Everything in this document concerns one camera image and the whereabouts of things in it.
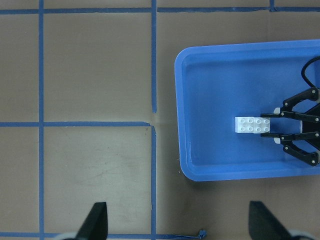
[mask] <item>blue tape line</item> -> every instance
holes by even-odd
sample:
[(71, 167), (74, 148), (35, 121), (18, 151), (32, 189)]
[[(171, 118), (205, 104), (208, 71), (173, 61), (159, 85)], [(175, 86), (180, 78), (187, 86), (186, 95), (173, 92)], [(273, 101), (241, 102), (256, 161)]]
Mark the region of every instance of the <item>blue tape line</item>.
[[(60, 233), (45, 233), (46, 238), (54, 238)], [(107, 239), (151, 239), (151, 234), (108, 234)]]
[[(0, 232), (0, 237), (9, 238), (54, 238), (60, 233), (39, 233), (39, 232)], [(108, 234), (108, 239), (203, 239), (207, 232), (201, 230), (198, 236), (185, 236), (173, 234)]]
[(320, 12), (320, 7), (277, 6), (275, 12)]
[(15, 14), (38, 14), (38, 9), (4, 9), (0, 10), (0, 15)]
[(0, 122), (0, 128), (3, 127), (39, 127), (38, 122), (30, 122), (30, 121), (20, 121), (20, 122)]
[(157, 112), (157, 0), (151, 1), (151, 104)]
[(44, 0), (39, 0), (39, 239), (45, 236), (44, 203)]
[(144, 121), (46, 121), (45, 127), (146, 127)]
[(151, 13), (151, 7), (56, 8), (56, 9), (45, 9), (44, 13), (45, 14)]
[(157, 235), (157, 239), (179, 239), (179, 240), (184, 240), (184, 239), (204, 239), (207, 236), (207, 231), (206, 230), (200, 230), (198, 236), (187, 236), (187, 235)]
[(38, 238), (40, 234), (38, 232), (6, 232), (1, 231), (0, 237), (10, 238)]
[(213, 13), (213, 12), (254, 12), (270, 10), (266, 7), (158, 7), (159, 13)]
[(154, 126), (151, 127), (151, 234), (156, 239), (157, 234), (157, 133)]
[(270, 12), (275, 11), (275, 0), (270, 0)]

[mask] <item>blue plastic tray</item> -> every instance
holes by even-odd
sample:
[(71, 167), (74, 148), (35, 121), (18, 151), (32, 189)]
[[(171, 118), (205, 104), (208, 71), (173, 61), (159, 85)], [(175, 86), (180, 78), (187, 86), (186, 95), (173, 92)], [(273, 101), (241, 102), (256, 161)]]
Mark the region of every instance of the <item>blue plastic tray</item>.
[[(184, 49), (175, 61), (180, 164), (194, 181), (315, 175), (311, 167), (259, 134), (235, 133), (235, 117), (259, 117), (309, 88), (301, 68), (320, 55), (320, 40), (200, 46)], [(320, 86), (320, 65), (306, 75)], [(312, 101), (300, 103), (305, 112)], [(298, 133), (300, 122), (272, 119), (271, 132)], [(306, 142), (296, 142), (314, 151)]]

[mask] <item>black cable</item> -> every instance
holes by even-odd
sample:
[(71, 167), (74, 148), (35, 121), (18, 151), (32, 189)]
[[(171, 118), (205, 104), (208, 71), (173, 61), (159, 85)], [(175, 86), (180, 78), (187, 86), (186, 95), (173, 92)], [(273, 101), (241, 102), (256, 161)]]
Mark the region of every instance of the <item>black cable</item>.
[(310, 59), (304, 66), (303, 68), (301, 69), (301, 76), (303, 78), (303, 80), (311, 87), (311, 88), (314, 88), (316, 87), (312, 82), (310, 82), (310, 80), (307, 78), (306, 76), (306, 69), (307, 67), (309, 67), (310, 64), (312, 64), (313, 62), (315, 61), (318, 61), (320, 60), (320, 56), (316, 56), (312, 59)]

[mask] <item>floor tile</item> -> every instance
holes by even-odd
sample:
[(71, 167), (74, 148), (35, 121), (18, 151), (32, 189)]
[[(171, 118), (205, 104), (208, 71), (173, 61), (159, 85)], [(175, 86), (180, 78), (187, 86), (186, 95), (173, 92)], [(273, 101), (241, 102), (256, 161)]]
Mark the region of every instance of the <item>floor tile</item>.
[(247, 237), (249, 202), (266, 199), (266, 180), (193, 182), (180, 169), (176, 126), (156, 130), (157, 234)]
[(268, 41), (320, 39), (318, 12), (274, 12), (269, 17)]
[(176, 123), (174, 63), (191, 46), (264, 42), (267, 11), (159, 13), (157, 17), (157, 122)]
[(150, 233), (150, 127), (49, 127), (44, 141), (46, 232), (76, 232), (107, 201), (110, 234)]
[(0, 9), (38, 9), (39, 0), (1, 0)]
[(38, 120), (38, 15), (0, 15), (0, 122)]
[(268, 7), (268, 0), (158, 0), (157, 6), (164, 8), (190, 7)]
[(0, 128), (0, 232), (39, 231), (38, 129)]
[(149, 13), (49, 14), (46, 121), (144, 121), (151, 109)]
[(319, 175), (270, 179), (266, 206), (286, 228), (320, 237), (319, 184)]
[(46, 9), (71, 8), (149, 8), (150, 0), (45, 0)]
[(320, 7), (318, 0), (275, 0), (276, 7)]

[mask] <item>white lego brick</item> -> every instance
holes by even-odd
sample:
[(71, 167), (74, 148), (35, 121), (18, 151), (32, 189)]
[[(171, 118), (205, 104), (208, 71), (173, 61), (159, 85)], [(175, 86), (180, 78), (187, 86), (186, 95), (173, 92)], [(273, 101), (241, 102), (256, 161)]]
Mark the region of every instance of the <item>white lego brick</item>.
[(239, 134), (263, 134), (270, 132), (270, 118), (236, 116), (235, 132)]

